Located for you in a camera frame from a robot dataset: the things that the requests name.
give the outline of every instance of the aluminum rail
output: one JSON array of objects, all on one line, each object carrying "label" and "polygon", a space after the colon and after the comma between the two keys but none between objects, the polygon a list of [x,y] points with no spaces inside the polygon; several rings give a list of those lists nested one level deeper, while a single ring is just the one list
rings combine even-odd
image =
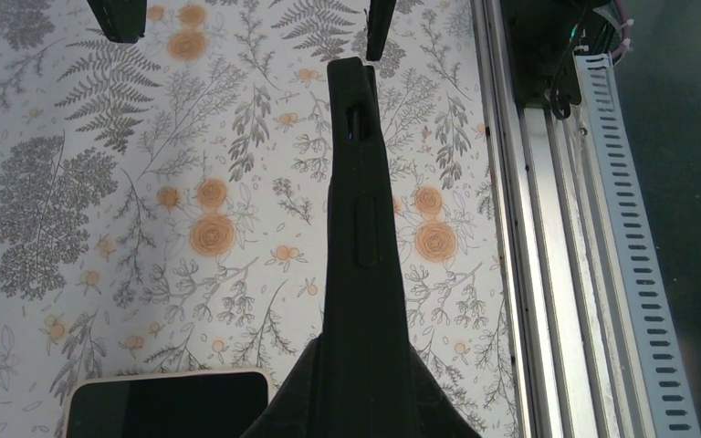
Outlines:
[{"label": "aluminum rail", "polygon": [[500,0],[473,0],[518,436],[699,438],[611,61],[564,122],[513,99]]}]

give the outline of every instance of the orange rose illustration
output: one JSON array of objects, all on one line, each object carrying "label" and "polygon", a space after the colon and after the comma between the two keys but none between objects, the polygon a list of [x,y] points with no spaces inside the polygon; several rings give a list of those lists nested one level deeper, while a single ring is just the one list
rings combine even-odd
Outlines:
[{"label": "orange rose illustration", "polygon": [[176,32],[168,40],[168,54],[180,61],[194,61],[205,54],[205,35],[194,29]]},{"label": "orange rose illustration", "polygon": [[205,21],[205,8],[201,5],[186,5],[179,11],[179,21],[184,26],[199,26]]},{"label": "orange rose illustration", "polygon": [[458,249],[455,231],[445,224],[427,222],[415,233],[415,248],[429,262],[442,262]]},{"label": "orange rose illustration", "polygon": [[146,10],[146,17],[151,21],[160,21],[165,15],[165,8],[162,6],[152,6]]},{"label": "orange rose illustration", "polygon": [[426,219],[434,219],[442,210],[442,195],[431,187],[421,187],[415,194],[415,208]]},{"label": "orange rose illustration", "polygon": [[157,192],[157,203],[167,208],[169,212],[178,206],[180,199],[179,191],[173,187],[165,186]]},{"label": "orange rose illustration", "polygon": [[227,186],[222,180],[209,178],[197,188],[197,201],[203,207],[215,210],[225,203]]},{"label": "orange rose illustration", "polygon": [[235,225],[226,216],[210,214],[200,218],[189,235],[189,243],[203,256],[218,256],[235,242]]}]

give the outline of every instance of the cable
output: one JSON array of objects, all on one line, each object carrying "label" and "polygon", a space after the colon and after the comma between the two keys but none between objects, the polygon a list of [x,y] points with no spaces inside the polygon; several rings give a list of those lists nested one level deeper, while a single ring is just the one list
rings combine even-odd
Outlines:
[{"label": "cable", "polygon": [[569,44],[566,46],[565,50],[563,50],[558,66],[555,68],[555,73],[552,75],[552,82],[549,86],[549,105],[552,108],[552,115],[554,115],[557,120],[565,120],[570,117],[570,102],[566,93],[560,89],[560,77],[566,67],[566,61],[569,56],[572,55],[573,48],[576,47],[576,43],[579,41],[581,31],[584,28],[584,17],[589,10],[590,8],[587,5],[581,10],[579,20],[570,33]]}]

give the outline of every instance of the black phone screen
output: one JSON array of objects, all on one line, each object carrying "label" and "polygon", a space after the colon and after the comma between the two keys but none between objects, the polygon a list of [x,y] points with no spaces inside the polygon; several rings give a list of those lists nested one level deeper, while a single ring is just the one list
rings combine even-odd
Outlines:
[{"label": "black phone screen", "polygon": [[80,386],[67,438],[239,438],[267,407],[256,372],[200,374]]}]

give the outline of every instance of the botanical print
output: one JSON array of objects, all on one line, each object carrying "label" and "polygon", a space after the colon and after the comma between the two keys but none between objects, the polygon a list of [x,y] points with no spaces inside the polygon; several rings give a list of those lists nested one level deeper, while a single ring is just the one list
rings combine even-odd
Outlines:
[{"label": "botanical print", "polygon": [[[0,436],[59,438],[97,377],[258,367],[278,388],[321,332],[326,63],[363,56],[362,7],[148,0],[145,37],[118,45],[87,5],[7,3]],[[470,11],[398,1],[374,66],[410,341],[499,438],[515,358]]]},{"label": "botanical print", "polygon": [[60,75],[58,80],[73,76],[79,81],[55,105],[76,106],[66,120],[89,119],[77,131],[96,131],[94,141],[103,141],[104,147],[124,153],[135,133],[133,128],[143,122],[137,115],[145,112],[145,104],[153,100],[146,89],[160,87],[147,75],[160,66],[146,59],[136,46],[112,43],[105,37],[68,47],[84,48],[89,53],[82,52],[84,55]]},{"label": "botanical print", "polygon": [[46,14],[48,0],[28,0],[20,6],[0,0],[0,40],[5,39],[14,50],[36,47],[55,30]]},{"label": "botanical print", "polygon": [[39,78],[42,77],[44,59],[47,57],[47,52],[58,42],[60,42],[60,40],[56,40],[55,42],[44,46],[35,53],[18,57],[4,66],[4,70],[6,70],[8,76],[7,78],[0,80],[1,111],[8,112],[10,109],[12,109],[12,98],[26,92],[26,88],[24,87],[23,83],[29,76],[27,73],[30,72]]},{"label": "botanical print", "polygon": [[346,35],[357,24],[352,15],[358,13],[340,0],[297,0],[272,27],[289,28],[284,39],[299,38],[295,49],[313,50],[310,55],[324,62],[342,54],[350,40]]},{"label": "botanical print", "polygon": [[41,300],[67,285],[60,263],[74,263],[89,246],[84,210],[117,190],[109,155],[90,148],[64,157],[62,136],[35,137],[12,147],[1,163],[1,291]]}]

